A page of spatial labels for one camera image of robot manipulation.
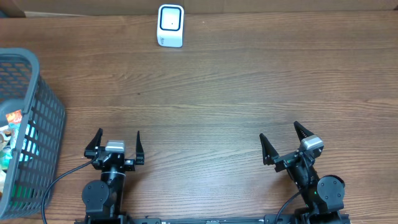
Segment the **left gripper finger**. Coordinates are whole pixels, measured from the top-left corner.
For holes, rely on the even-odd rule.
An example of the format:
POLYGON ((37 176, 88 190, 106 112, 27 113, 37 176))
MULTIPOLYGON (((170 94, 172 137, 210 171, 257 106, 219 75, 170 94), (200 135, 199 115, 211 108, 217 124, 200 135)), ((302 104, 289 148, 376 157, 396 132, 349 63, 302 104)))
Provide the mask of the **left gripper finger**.
POLYGON ((140 132, 138 131, 136 136, 136 165, 144 165, 144 159, 144 149, 141 143, 140 132))
POLYGON ((85 151, 84 151, 84 156, 86 158, 94 158, 95 155, 98 152, 98 148, 101 146, 101 137, 103 135, 103 129, 99 128, 93 137, 93 139, 90 141, 90 143, 86 146, 85 151))

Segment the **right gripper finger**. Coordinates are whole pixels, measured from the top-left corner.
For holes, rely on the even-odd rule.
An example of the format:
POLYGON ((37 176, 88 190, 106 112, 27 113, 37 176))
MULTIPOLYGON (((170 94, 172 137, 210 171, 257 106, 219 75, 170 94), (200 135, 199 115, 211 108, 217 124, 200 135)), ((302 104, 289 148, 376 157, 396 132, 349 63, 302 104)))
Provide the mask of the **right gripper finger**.
POLYGON ((263 164, 267 166, 275 164, 275 160, 279 157, 278 152, 263 133, 259 135, 259 138, 262 145, 263 164))
POLYGON ((303 125, 301 125, 298 121, 294 122, 294 128, 299 138, 299 141, 302 141, 307 137, 313 136, 313 133, 305 128, 303 125))

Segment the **teal tissue pack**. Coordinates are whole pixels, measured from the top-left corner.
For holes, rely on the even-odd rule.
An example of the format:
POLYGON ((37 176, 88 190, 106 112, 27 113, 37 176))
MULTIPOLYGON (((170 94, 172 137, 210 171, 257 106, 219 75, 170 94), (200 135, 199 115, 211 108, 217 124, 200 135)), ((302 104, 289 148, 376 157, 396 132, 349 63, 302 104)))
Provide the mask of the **teal tissue pack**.
MULTIPOLYGON (((7 144, 7 146, 5 146, 3 148, 4 157, 7 160, 12 159, 12 150, 16 146, 16 141, 17 141, 17 137, 19 134, 20 126, 21 126, 20 123, 18 123, 18 124, 11 123, 7 129, 8 131, 11 132, 11 137, 10 137, 9 143, 7 144)), ((34 127, 31 127, 29 124, 26 127, 25 135, 27 135, 31 138, 37 139, 37 131, 35 130, 34 127)), ((27 152, 31 152, 33 154, 39 155, 39 150, 36 149, 36 143, 33 143, 32 141, 28 141, 28 140, 24 139, 22 149, 27 152)))

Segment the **orange snack packet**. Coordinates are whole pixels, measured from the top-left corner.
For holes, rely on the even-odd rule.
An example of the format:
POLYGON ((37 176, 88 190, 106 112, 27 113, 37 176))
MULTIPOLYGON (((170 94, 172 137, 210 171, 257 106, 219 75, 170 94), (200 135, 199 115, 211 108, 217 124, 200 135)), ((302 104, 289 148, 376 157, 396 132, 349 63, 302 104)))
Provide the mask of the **orange snack packet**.
POLYGON ((22 121, 21 110, 16 110, 12 113, 6 114, 6 119, 9 124, 20 124, 22 121))

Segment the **brown clear snack bag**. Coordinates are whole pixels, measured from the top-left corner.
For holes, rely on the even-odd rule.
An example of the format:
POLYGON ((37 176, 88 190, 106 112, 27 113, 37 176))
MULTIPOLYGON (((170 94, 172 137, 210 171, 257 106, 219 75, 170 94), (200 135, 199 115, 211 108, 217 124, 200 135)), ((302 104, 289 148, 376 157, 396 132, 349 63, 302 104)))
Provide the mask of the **brown clear snack bag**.
POLYGON ((9 126, 1 127, 1 170, 8 170, 9 162, 12 159, 11 136, 12 131, 9 126))

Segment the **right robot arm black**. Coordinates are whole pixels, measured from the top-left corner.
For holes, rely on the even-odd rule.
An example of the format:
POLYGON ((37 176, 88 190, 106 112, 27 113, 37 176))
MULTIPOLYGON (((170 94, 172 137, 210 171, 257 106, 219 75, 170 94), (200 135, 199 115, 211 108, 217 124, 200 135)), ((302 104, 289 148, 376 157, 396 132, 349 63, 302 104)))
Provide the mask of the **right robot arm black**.
POLYGON ((285 170, 298 189, 276 214, 265 215, 264 222, 350 223, 349 216, 340 213, 344 208, 345 182, 337 175, 319 177, 313 166, 323 152, 323 140, 298 121, 294 128, 300 145, 284 156, 264 134, 259 135, 263 164, 274 165, 276 172, 285 170))

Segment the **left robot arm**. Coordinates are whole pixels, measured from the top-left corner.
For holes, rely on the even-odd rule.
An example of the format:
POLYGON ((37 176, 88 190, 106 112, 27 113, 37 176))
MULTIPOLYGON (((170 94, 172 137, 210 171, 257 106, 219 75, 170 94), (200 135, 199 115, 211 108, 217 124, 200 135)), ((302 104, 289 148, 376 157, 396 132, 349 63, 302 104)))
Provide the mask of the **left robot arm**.
POLYGON ((136 157, 125 156, 123 140, 109 140, 101 145, 103 130, 99 129, 86 146, 84 156, 91 160, 94 169, 101 172, 100 179, 87 183, 82 190, 85 204, 84 223, 132 223, 133 220, 121 210, 126 172, 134 171, 144 164, 144 150, 140 133, 136 135, 136 157))

